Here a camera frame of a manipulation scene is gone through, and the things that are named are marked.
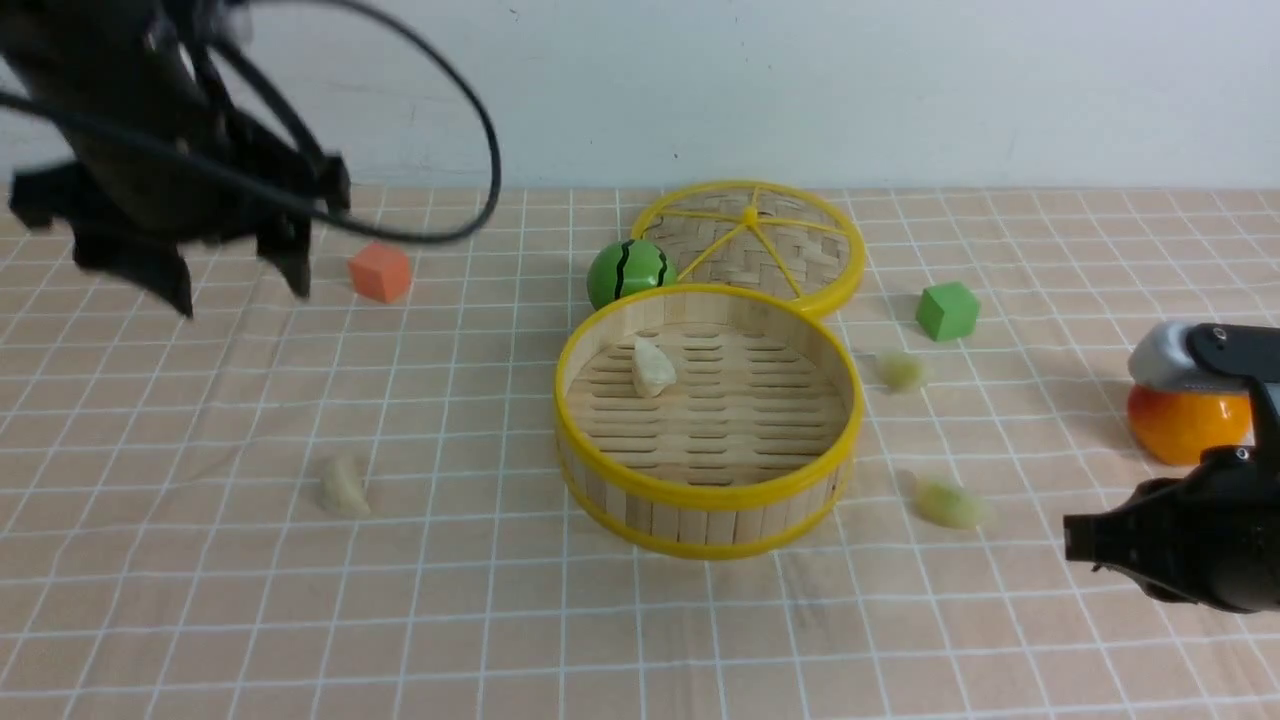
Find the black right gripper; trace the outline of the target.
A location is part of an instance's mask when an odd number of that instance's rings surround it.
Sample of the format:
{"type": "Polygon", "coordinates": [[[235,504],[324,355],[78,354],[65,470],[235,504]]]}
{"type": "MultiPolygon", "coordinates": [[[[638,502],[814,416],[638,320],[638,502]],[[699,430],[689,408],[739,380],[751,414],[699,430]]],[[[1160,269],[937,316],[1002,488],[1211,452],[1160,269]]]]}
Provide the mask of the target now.
{"type": "Polygon", "coordinates": [[[1064,516],[1062,533],[1066,561],[1116,571],[1158,602],[1277,611],[1277,460],[1252,447],[1211,448],[1183,479],[1146,480],[1115,509],[1064,516]]]}

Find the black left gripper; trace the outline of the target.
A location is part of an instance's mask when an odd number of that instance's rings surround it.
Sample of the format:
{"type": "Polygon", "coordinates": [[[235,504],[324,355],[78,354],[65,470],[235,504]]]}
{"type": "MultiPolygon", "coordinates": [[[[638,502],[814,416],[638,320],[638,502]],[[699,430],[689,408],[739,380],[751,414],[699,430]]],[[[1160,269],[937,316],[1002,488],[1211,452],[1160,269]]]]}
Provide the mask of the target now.
{"type": "MultiPolygon", "coordinates": [[[[330,210],[349,177],[230,36],[229,1],[5,1],[3,60],[45,108],[201,155],[330,210]]],[[[201,172],[59,123],[70,161],[13,176],[9,208],[31,229],[55,220],[83,272],[133,284],[188,319],[192,279],[172,246],[256,234],[259,259],[296,299],[311,295],[311,220],[201,172]]]]}

